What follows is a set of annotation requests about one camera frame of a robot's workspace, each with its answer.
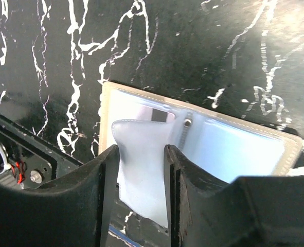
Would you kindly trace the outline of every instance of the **black marble wall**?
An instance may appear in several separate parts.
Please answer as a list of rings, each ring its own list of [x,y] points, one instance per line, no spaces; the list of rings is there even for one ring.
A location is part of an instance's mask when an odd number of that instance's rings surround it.
[[[304,0],[0,0],[4,116],[87,162],[107,80],[304,138]]]

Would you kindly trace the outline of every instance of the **screw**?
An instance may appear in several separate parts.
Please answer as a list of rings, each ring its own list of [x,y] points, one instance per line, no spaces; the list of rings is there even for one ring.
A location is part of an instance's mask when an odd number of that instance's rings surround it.
[[[37,184],[41,184],[43,181],[42,175],[36,170],[30,172],[30,179],[32,182],[35,182]]]

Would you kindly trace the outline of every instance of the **stitched edge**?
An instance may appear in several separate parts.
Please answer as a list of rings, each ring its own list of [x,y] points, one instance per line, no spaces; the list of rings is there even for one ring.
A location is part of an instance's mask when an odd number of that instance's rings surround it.
[[[144,98],[152,99],[152,100],[157,101],[157,102],[166,103],[168,105],[175,105],[175,106],[177,106],[179,108],[182,108],[182,109],[190,109],[191,111],[198,112],[198,113],[200,113],[200,114],[202,114],[204,116],[208,115],[208,114],[206,114],[205,112],[203,112],[201,110],[194,109],[192,107],[188,107],[188,106],[185,106],[185,105],[180,105],[180,104],[178,104],[176,102],[166,102],[165,100],[156,99],[154,97],[150,97],[150,96],[147,96],[147,95],[139,94],[137,92],[128,91],[126,89],[117,88],[117,87],[114,87],[113,85],[110,85],[110,84],[107,84],[107,86],[108,86],[109,91],[111,91],[111,90],[120,90],[120,91],[124,91],[124,92],[130,93],[130,94],[141,96],[141,97],[144,97]],[[242,127],[246,128],[246,129],[255,130],[257,132],[263,132],[263,133],[266,133],[267,135],[270,135],[270,136],[273,136],[273,137],[275,136],[275,137],[277,137],[279,139],[284,139],[288,144],[289,143],[293,144],[292,145],[293,146],[292,152],[285,159],[286,167],[282,167],[281,171],[279,172],[280,174],[278,174],[278,175],[286,175],[286,173],[291,168],[291,164],[293,162],[294,157],[296,157],[298,155],[298,153],[299,153],[299,144],[298,144],[298,142],[296,140],[290,139],[290,138],[285,137],[285,136],[277,135],[276,133],[272,133],[272,132],[269,132],[267,130],[260,130],[260,129],[256,129],[256,128],[253,128],[253,127],[250,127],[250,126],[247,126],[247,125],[243,125],[241,123],[230,121],[230,120],[224,119],[224,118],[219,117],[219,116],[217,116],[217,117],[212,116],[212,118],[218,118],[218,119],[221,119],[222,121],[225,121],[225,122],[228,122],[228,123],[231,123],[231,124],[234,124],[234,125],[239,125],[239,126],[242,126]]]

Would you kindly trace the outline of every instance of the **beige border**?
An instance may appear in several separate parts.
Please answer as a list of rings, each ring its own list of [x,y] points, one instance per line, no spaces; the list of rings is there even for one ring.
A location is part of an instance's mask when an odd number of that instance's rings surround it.
[[[102,87],[102,106],[101,106],[101,120],[100,120],[100,133],[99,133],[99,153],[106,149],[106,137],[107,137],[107,126],[108,126],[108,108],[110,103],[111,90],[122,90],[131,94],[149,98],[162,103],[166,103],[172,106],[180,107],[183,109],[189,109],[205,116],[209,116],[215,119],[220,119],[224,122],[229,123],[231,126],[237,126],[241,129],[250,130],[256,133],[264,134],[273,138],[281,139],[284,142],[284,154],[275,167],[272,175],[286,175],[289,169],[292,168],[298,159],[302,149],[302,139],[299,136],[287,134],[278,130],[274,130],[265,126],[261,126],[255,123],[251,123],[242,119],[230,117],[221,113],[213,112],[211,110],[198,107],[186,102],[167,98],[161,95],[152,94],[146,91],[134,89],[129,86],[124,86],[114,82],[105,82]]]

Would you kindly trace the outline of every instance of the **white cable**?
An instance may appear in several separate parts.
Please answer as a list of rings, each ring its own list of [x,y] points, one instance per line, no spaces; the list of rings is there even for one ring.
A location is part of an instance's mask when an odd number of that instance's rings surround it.
[[[3,148],[1,147],[1,145],[0,145],[0,155],[1,155],[2,160],[3,160],[3,171],[0,173],[0,174],[2,174],[6,170],[11,169],[11,165],[8,163],[6,153],[4,152]]]

